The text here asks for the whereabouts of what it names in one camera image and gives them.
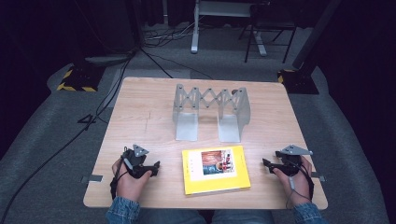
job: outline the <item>yellow book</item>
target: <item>yellow book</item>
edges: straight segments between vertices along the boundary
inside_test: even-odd
[[[186,194],[250,187],[242,146],[187,149],[182,155]]]

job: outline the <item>wooden table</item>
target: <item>wooden table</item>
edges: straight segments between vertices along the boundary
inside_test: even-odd
[[[189,148],[239,145],[221,143],[218,138],[218,108],[211,106],[199,111],[198,141],[176,141],[172,121],[176,85],[186,91],[192,87],[215,92],[223,89],[247,88],[251,117],[242,133],[251,188],[218,191],[187,196],[181,151]],[[84,197],[89,207],[109,207],[112,203],[111,165],[120,157],[124,147],[137,144],[149,151],[145,165],[161,161],[157,176],[152,177],[140,198],[142,207],[150,208],[246,208],[285,209],[287,196],[277,179],[262,165],[262,158],[280,163],[275,151],[290,144],[306,148],[289,97],[282,84],[224,80],[195,80],[170,78],[127,77],[123,80],[106,135],[100,149],[93,175],[102,175],[102,182],[90,182]],[[314,178],[313,202],[319,209],[328,205],[322,186]]]

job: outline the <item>blue denim shirt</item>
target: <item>blue denim shirt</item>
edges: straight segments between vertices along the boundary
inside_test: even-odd
[[[139,211],[139,203],[116,197],[106,213],[106,218],[108,223],[134,223]]]
[[[139,216],[139,203],[116,197],[106,213],[108,223],[135,223]],[[322,218],[316,205],[302,203],[293,208],[294,220],[297,224],[328,223]]]

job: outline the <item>gray floor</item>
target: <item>gray floor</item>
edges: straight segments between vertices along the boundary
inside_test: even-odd
[[[164,47],[145,48],[145,51],[185,65],[154,57],[166,71],[175,73],[187,69],[191,78],[211,76],[277,82],[276,72],[292,68],[291,63],[311,30],[297,31],[284,64],[281,63],[283,47],[268,47],[266,58],[260,57],[253,47],[248,62],[244,63],[248,40],[247,36],[238,40],[240,32],[241,29],[227,27],[203,30],[197,54],[190,53],[190,35]],[[77,121],[102,108],[100,104],[120,70],[120,65],[108,67],[98,92],[56,91],[69,66],[60,68],[48,80],[52,94],[29,119],[0,161],[0,214],[23,181],[84,127]],[[140,51],[129,63],[128,71],[133,75],[142,70],[150,70],[151,74],[161,71]],[[290,101],[305,141],[315,153],[313,161],[317,170],[326,177],[322,185],[329,207],[322,215],[330,223],[389,223],[375,174],[346,118],[329,96],[326,78],[319,69],[312,77],[320,94],[291,94]],[[101,119],[108,121],[111,113],[112,107],[105,109]],[[6,223],[106,223],[105,208],[88,208],[83,204],[87,186],[80,183],[80,179],[92,171],[105,132],[106,123],[97,120],[48,162],[18,194]],[[276,223],[293,222],[290,210],[273,214]]]

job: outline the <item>black cable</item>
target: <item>black cable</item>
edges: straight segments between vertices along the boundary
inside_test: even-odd
[[[285,205],[285,206],[286,206],[286,209],[289,209],[289,208],[288,208],[288,203],[289,203],[289,201],[290,201],[291,195],[292,195],[294,192],[295,192],[296,194],[300,195],[301,197],[303,197],[303,198],[309,200],[309,202],[312,202],[309,198],[307,198],[307,197],[305,197],[303,194],[297,192],[297,190],[292,189],[292,190],[291,190],[291,194],[289,195],[288,200],[286,201],[286,205]]]
[[[125,63],[125,65],[123,66],[123,70],[122,70],[122,75],[125,72],[125,68],[128,65],[128,63],[131,61],[132,57]],[[27,179],[20,185],[20,187],[17,189],[17,191],[12,195],[11,200],[8,202],[8,205],[6,207],[6,210],[3,214],[3,217],[1,219],[1,224],[4,224],[4,222],[6,221],[6,216],[8,213],[9,208],[11,207],[12,203],[14,202],[15,198],[18,196],[18,194],[20,193],[20,191],[23,189],[23,187],[47,164],[49,163],[54,157],[56,157],[59,153],[61,153],[65,148],[67,148],[72,142],[74,142],[97,118],[100,114],[103,113],[103,111],[105,111],[105,109],[108,107],[108,105],[110,104],[111,100],[114,98],[115,94],[113,94],[113,96],[111,97],[110,101],[102,108],[102,110],[96,114],[96,116],[89,120],[88,123],[85,125],[84,128],[82,128],[71,140],[69,140],[63,147],[61,147],[58,151],[56,151],[51,157],[49,157],[46,161],[44,161],[31,175],[29,175],[27,177]]]
[[[179,39],[186,37],[186,35],[192,34],[192,33],[189,33],[189,31],[191,30],[191,26],[192,26],[192,24],[185,28],[175,29],[170,34],[167,34],[167,32],[169,31],[169,29],[167,29],[161,35],[153,35],[152,37],[147,37],[147,39],[156,39],[156,38],[160,39],[160,41],[157,45],[161,44],[165,39],[168,39],[169,37],[170,37],[170,40],[179,40]]]
[[[196,70],[196,69],[193,69],[193,68],[191,68],[191,67],[188,67],[188,66],[186,66],[186,65],[184,65],[184,64],[177,63],[177,62],[172,61],[172,60],[169,60],[169,59],[165,59],[165,58],[163,58],[163,57],[161,57],[161,56],[158,56],[158,55],[155,55],[155,54],[148,53],[148,55],[153,56],[153,57],[160,58],[160,59],[162,59],[162,60],[165,60],[165,61],[168,61],[168,62],[171,62],[171,63],[175,63],[175,64],[180,65],[180,66],[183,66],[183,67],[185,67],[185,68],[189,68],[190,70],[195,71],[195,72],[197,72],[197,73],[200,73],[200,74],[202,74],[202,75],[204,75],[204,76],[206,76],[206,77],[209,77],[210,79],[213,80],[213,77],[211,77],[210,75],[207,75],[207,74],[205,74],[205,73],[203,73],[203,72],[200,72],[200,71],[198,71],[198,70]]]
[[[119,164],[117,164],[117,171],[116,171],[116,173],[114,174],[114,176],[115,176],[116,178],[117,178],[117,176],[119,176],[119,174],[120,174],[120,168],[121,168],[121,166],[122,166],[122,157],[121,157],[121,159],[120,159]]]
[[[119,181],[119,180],[122,178],[122,176],[123,176],[123,175],[126,175],[126,174],[128,174],[128,171],[125,171],[125,173],[123,173],[122,175],[120,175],[119,178],[117,178],[117,181]]]
[[[181,37],[178,37],[178,38],[174,38],[174,35],[175,35],[175,33],[172,33],[172,34],[166,35],[163,38],[160,38],[158,40],[158,43],[155,44],[155,45],[154,44],[145,43],[145,47],[148,47],[148,48],[163,47],[163,46],[169,44],[173,40],[179,40],[179,39],[182,39],[182,38],[186,37],[187,35],[191,35],[191,34],[181,35]]]
[[[116,88],[116,89],[114,90],[114,92],[113,92],[113,96],[110,98],[110,100],[109,100],[109,101],[107,102],[107,104],[104,106],[104,108],[108,107],[108,105],[111,103],[111,101],[112,101],[113,98],[115,97],[115,95],[116,95],[116,93],[117,93],[117,90],[120,88],[120,84],[121,84],[123,75],[124,75],[124,73],[125,73],[125,69],[126,69],[128,63],[129,63],[129,61],[128,61],[127,63],[125,63],[125,64],[121,67],[119,79],[117,79],[116,83],[111,87],[111,89],[110,89],[110,91],[108,92],[107,96],[102,100],[102,102],[101,102],[101,103],[99,104],[99,106],[96,108],[96,117],[98,117],[98,118],[99,118],[101,121],[103,121],[104,123],[108,123],[108,122],[102,120],[102,119],[99,117],[99,115],[100,115],[100,114],[98,113],[99,108],[102,106],[102,104],[105,102],[105,100],[107,99],[107,97],[110,95],[110,93],[111,93],[111,92],[114,90],[114,88],[117,86],[117,88]]]
[[[153,62],[155,62],[155,64],[157,64],[157,66],[159,66],[161,68],[161,70],[163,70],[165,72],[166,75],[168,75],[170,78],[173,78],[169,73],[167,73],[149,54],[147,54],[142,48],[140,48],[143,53],[145,53]]]

